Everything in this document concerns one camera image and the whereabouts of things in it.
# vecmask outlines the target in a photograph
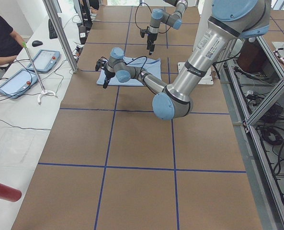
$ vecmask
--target black shirt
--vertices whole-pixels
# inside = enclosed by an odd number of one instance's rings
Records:
[[[0,57],[18,55],[22,47],[10,36],[13,28],[0,16]]]

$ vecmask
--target keyboard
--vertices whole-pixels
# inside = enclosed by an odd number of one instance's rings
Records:
[[[54,26],[52,25],[52,22],[51,22],[50,18],[48,19],[48,30],[49,30],[49,38],[50,39],[57,38],[56,30],[54,29]]]

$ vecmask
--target blue joint cap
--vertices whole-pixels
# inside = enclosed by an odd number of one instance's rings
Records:
[[[175,107],[170,97],[160,92],[152,100],[152,108],[155,115],[162,120],[171,120],[175,115]]]
[[[269,28],[270,28],[270,25],[266,25],[266,26],[258,28],[258,29],[245,31],[245,32],[240,34],[239,38],[245,38],[246,39],[246,38],[250,38],[250,37],[261,36],[261,35],[266,34],[268,32]]]
[[[111,50],[111,57],[115,58],[115,59],[122,59],[125,55],[124,51],[122,50],[122,48],[119,47],[114,47]]]
[[[151,17],[156,20],[161,19],[163,17],[162,9],[154,9],[152,11]]]
[[[117,71],[115,75],[120,83],[125,83],[131,79],[130,73],[124,69]]]
[[[258,0],[213,0],[212,15],[222,22],[232,22],[248,14]]]
[[[176,30],[179,30],[181,25],[182,25],[182,20],[181,19],[177,19],[175,21],[175,24],[173,25],[173,28],[176,29]]]

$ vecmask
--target computer mouse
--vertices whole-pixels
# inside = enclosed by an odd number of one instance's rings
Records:
[[[35,40],[32,42],[32,46],[36,47],[36,46],[41,46],[43,44],[43,42],[39,41],[39,40]]]

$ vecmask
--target tablet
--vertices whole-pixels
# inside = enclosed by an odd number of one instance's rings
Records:
[[[21,69],[0,86],[0,93],[16,99],[36,82],[37,77],[35,73]]]
[[[59,51],[41,49],[32,60],[38,72],[48,73],[57,63],[59,58]],[[31,63],[27,66],[27,70],[33,71]]]

